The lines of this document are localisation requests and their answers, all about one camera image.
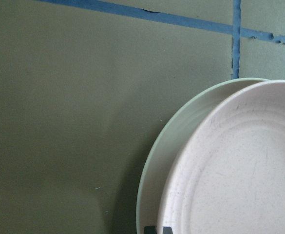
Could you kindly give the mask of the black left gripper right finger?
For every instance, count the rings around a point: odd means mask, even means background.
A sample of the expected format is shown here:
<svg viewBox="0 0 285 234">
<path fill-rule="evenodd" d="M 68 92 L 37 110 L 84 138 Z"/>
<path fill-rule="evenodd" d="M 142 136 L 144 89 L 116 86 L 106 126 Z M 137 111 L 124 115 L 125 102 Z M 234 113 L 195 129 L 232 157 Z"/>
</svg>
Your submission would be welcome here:
<svg viewBox="0 0 285 234">
<path fill-rule="evenodd" d="M 164 226 L 163 229 L 162 229 L 162 234 L 173 234 L 172 227 Z"/>
</svg>

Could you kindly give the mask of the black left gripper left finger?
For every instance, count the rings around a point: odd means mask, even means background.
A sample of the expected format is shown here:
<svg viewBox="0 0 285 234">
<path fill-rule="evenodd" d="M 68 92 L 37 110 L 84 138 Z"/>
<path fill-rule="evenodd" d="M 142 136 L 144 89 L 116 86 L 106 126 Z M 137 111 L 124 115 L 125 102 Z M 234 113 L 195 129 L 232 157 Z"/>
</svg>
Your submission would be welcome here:
<svg viewBox="0 0 285 234">
<path fill-rule="evenodd" d="M 155 226 L 145 226 L 144 234 L 157 234 L 156 227 Z"/>
</svg>

